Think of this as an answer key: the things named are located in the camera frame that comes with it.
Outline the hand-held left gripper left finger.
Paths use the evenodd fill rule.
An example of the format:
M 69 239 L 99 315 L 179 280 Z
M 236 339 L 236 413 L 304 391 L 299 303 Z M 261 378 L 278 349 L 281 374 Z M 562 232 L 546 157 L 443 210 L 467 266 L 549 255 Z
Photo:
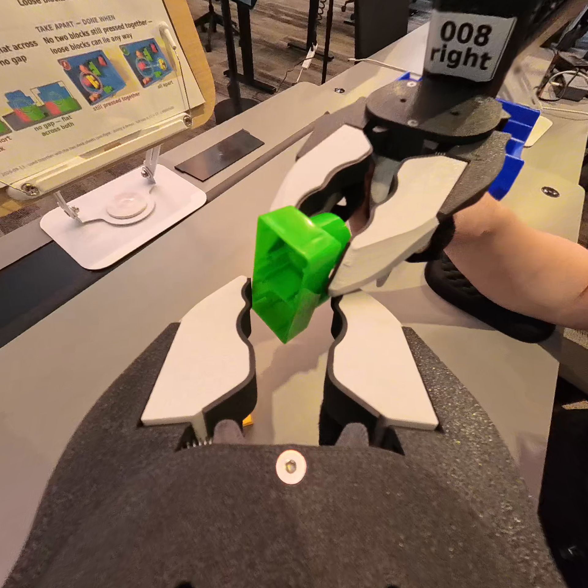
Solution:
M 258 400 L 251 335 L 252 283 L 238 276 L 180 320 L 146 406 L 146 427 L 188 424 L 212 439 L 221 422 L 238 436 Z

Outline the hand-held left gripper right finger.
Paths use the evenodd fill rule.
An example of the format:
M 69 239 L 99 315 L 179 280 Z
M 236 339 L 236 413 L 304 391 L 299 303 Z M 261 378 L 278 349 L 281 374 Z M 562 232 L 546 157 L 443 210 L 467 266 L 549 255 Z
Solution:
M 333 298 L 320 443 L 359 423 L 369 443 L 400 443 L 397 428 L 434 431 L 439 420 L 399 320 L 364 292 Z

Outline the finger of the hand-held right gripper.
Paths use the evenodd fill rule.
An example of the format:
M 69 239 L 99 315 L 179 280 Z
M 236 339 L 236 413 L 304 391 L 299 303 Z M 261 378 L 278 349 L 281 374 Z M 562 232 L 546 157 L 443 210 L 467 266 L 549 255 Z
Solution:
M 270 211 L 298 208 L 309 196 L 327 187 L 335 174 L 361 164 L 373 153 L 363 130 L 343 125 L 300 157 L 286 174 Z
M 439 225 L 437 214 L 467 167 L 448 156 L 402 162 L 396 190 L 371 211 L 364 230 L 347 247 L 329 283 L 329 296 L 361 289 L 422 249 Z

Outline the blue plastic bin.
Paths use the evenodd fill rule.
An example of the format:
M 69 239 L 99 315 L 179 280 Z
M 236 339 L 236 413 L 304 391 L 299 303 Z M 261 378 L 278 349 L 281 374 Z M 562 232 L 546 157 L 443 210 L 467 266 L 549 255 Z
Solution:
M 467 162 L 438 214 L 448 216 L 485 190 L 498 199 L 506 195 L 523 167 L 537 110 L 497 99 L 492 81 L 429 70 L 418 81 L 394 81 L 381 93 L 371 99 L 371 116 L 391 128 L 391 152 L 401 164 L 435 155 Z

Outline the green two-stud toy block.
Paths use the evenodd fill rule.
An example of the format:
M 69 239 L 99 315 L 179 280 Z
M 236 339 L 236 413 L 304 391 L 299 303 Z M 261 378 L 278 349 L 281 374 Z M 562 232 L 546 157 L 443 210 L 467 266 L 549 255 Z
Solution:
M 307 217 L 286 206 L 258 217 L 252 309 L 281 342 L 303 332 L 328 299 L 330 274 L 350 238 L 331 212 Z

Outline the person's right forearm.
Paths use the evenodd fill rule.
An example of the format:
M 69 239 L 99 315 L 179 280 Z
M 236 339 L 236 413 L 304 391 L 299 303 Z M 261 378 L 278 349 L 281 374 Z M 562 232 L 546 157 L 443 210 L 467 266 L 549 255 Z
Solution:
M 453 222 L 445 254 L 482 295 L 510 311 L 587 330 L 587 249 L 531 228 L 489 194 Z

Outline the grey desk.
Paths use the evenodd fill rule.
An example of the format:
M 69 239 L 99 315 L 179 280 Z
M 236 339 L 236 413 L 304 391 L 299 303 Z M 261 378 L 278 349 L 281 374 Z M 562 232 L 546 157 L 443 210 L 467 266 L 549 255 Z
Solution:
M 237 176 L 210 203 L 106 274 L 77 274 L 33 318 L 1 335 L 1 585 L 22 549 L 47 481 L 70 437 L 111 383 L 172 322 L 239 275 L 250 275 L 256 218 L 268 210 L 303 141 L 326 111 L 371 93 L 404 70 L 422 68 L 427 25 L 323 86 L 296 85 L 251 111 L 166 152 L 181 160 L 243 128 L 272 158 L 246 176 L 228 169 L 203 190 Z M 576 241 L 584 193 L 578 185 L 587 140 L 587 102 L 541 105 L 551 128 L 524 150 L 525 166 L 504 204 L 531 226 Z M 249 156 L 235 170 L 249 165 Z M 412 328 L 478 400 L 516 460 L 535 503 L 548 445 L 562 335 L 516 342 L 453 309 L 426 286 L 422 265 L 403 264 L 375 298 Z M 329 305 L 281 345 L 255 315 L 258 404 L 252 440 L 317 441 L 330 342 Z

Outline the black desk panel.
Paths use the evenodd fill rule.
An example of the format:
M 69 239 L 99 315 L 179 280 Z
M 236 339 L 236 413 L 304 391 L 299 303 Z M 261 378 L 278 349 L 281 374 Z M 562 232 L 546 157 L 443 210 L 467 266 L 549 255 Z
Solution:
M 54 242 L 1 270 L 1 346 L 96 281 Z

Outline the black easel board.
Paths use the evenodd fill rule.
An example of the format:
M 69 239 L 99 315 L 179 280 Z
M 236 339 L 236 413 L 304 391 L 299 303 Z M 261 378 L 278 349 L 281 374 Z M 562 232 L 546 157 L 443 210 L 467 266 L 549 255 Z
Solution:
M 355 58 L 368 58 L 408 32 L 410 1 L 355 1 Z

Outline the black flat plate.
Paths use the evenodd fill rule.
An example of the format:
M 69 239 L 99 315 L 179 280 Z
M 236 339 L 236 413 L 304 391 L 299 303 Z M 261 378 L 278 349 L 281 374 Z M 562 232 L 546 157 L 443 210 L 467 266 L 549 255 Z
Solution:
M 175 165 L 174 169 L 195 180 L 205 182 L 264 145 L 262 140 L 245 129 L 240 129 L 204 151 Z

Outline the black floor stand with panel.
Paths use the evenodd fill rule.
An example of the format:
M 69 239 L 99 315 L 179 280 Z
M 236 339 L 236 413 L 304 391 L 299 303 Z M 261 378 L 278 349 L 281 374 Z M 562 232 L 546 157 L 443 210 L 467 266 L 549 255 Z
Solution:
M 237 27 L 239 31 L 238 37 L 242 62 L 241 70 L 239 70 L 237 65 L 235 40 L 233 38 L 231 1 L 220 2 L 222 18 L 224 21 L 224 38 L 228 63 L 228 70 L 225 71 L 225 74 L 230 80 L 229 87 L 237 91 L 240 90 L 240 84 L 245 84 L 258 92 L 273 95 L 277 92 L 276 87 L 256 79 L 254 75 L 251 29 L 252 7 L 245 1 L 233 1 L 233 3 L 237 8 Z

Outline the instruction sheet on stand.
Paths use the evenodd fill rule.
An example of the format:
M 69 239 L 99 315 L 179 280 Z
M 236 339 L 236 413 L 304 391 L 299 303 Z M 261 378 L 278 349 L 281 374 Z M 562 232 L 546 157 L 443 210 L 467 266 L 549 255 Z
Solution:
M 211 85 L 209 116 L 192 128 L 210 119 L 215 105 L 213 79 Z M 201 208 L 205 204 L 202 189 L 158 162 L 166 140 L 33 200 L 20 202 L 1 190 L 1 207 L 43 198 L 56 203 L 40 220 L 1 237 L 1 268 L 54 242 L 83 268 L 105 269 Z

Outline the printed instruction sheet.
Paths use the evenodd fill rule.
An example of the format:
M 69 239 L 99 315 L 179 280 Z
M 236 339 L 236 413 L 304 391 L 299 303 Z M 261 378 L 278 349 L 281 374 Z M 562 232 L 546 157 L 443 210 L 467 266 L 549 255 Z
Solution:
M 186 1 L 1 1 L 1 190 L 25 202 L 207 120 Z

